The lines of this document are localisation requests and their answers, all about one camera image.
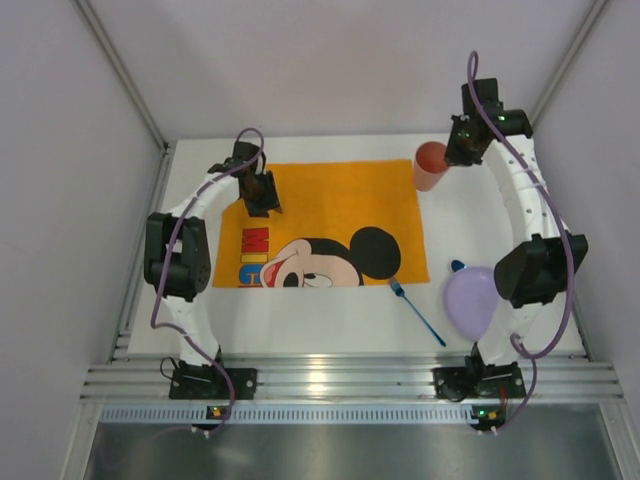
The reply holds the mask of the pink plastic cup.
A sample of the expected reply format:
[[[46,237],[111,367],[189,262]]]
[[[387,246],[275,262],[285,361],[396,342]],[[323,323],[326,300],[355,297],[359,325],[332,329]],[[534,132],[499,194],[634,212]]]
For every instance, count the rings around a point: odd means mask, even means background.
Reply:
[[[446,146],[441,142],[423,143],[414,156],[413,183],[419,192],[430,191],[448,172]]]

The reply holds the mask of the orange Mickey Mouse cloth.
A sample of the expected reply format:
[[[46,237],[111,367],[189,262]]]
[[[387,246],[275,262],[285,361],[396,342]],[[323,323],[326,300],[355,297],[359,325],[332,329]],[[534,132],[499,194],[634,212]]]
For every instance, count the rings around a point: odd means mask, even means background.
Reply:
[[[216,288],[426,283],[429,271],[408,159],[274,164],[281,209],[222,215]]]

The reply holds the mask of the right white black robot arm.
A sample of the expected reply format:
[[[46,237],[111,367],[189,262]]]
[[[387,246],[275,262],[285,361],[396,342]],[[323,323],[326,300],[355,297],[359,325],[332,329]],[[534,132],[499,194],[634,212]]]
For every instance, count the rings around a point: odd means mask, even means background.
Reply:
[[[564,300],[556,333],[538,352],[562,339],[572,317],[575,275],[589,246],[573,234],[550,198],[537,162],[533,130],[523,110],[507,110],[494,78],[461,87],[463,112],[452,116],[445,161],[451,167],[485,164],[493,174],[512,229],[513,247],[493,269],[501,302],[476,343],[487,365],[530,356],[523,341],[558,297]]]

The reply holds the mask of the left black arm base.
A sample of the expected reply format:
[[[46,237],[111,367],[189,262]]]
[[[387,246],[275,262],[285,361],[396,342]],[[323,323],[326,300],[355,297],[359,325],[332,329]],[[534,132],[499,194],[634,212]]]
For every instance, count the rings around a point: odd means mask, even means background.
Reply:
[[[254,368],[225,370],[236,400],[252,400],[257,388],[258,371]],[[231,391],[226,377],[214,366],[195,366],[180,362],[173,371],[169,398],[172,400],[228,400]]]

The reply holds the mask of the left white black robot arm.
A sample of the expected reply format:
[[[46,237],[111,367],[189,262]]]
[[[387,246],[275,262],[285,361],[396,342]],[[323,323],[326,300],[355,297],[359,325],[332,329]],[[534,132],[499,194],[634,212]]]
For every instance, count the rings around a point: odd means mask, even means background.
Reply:
[[[180,360],[191,366],[218,362],[219,341],[210,325],[205,294],[212,275],[215,222],[242,201],[253,216],[280,209],[274,176],[266,168],[265,141],[237,138],[231,154],[212,165],[177,206],[146,220],[143,276],[155,291],[150,326],[170,329],[180,340]]]

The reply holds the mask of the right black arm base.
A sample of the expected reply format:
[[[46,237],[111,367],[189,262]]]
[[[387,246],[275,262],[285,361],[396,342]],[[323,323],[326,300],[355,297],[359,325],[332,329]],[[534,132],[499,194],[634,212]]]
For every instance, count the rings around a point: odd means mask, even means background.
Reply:
[[[516,363],[489,366],[479,371],[467,367],[441,367],[433,371],[436,397],[451,402],[466,399],[520,399],[526,395],[524,380]]]

